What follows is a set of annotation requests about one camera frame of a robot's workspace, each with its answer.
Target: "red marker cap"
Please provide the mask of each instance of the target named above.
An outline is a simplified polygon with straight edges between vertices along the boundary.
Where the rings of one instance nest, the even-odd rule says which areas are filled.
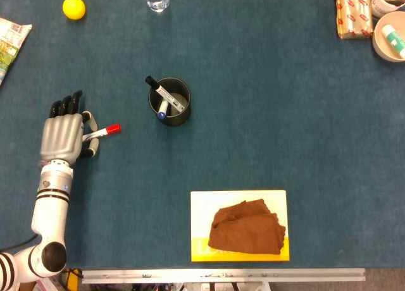
[[[108,135],[118,133],[121,132],[121,126],[119,123],[117,123],[115,125],[110,125],[109,127],[106,127],[106,130]]]

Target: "brown towel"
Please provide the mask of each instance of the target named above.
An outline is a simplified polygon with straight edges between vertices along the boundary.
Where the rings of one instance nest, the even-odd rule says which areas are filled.
[[[208,245],[224,251],[279,254],[284,237],[285,227],[278,224],[277,214],[258,199],[218,210]]]

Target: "yellow ball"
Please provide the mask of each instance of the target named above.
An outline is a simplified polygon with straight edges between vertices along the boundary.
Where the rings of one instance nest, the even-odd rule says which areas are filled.
[[[72,20],[83,18],[86,7],[82,0],[65,0],[63,1],[62,9],[66,17]]]

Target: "robotic arm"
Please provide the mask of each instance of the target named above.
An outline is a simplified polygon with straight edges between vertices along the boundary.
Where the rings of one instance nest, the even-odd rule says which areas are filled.
[[[78,91],[52,105],[40,152],[46,165],[40,174],[31,223],[32,231],[41,235],[42,241],[14,256],[0,252],[0,291],[56,275],[66,266],[64,235],[73,179],[70,166],[77,158],[93,157],[99,145],[94,138],[88,148],[82,148],[84,123],[92,131],[97,130],[97,123],[90,112],[77,113],[81,95]]]

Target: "snack package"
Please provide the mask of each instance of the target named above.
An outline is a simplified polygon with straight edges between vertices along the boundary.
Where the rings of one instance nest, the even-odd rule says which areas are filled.
[[[336,0],[337,33],[342,39],[370,38],[371,0]]]
[[[0,85],[31,28],[0,18]]]

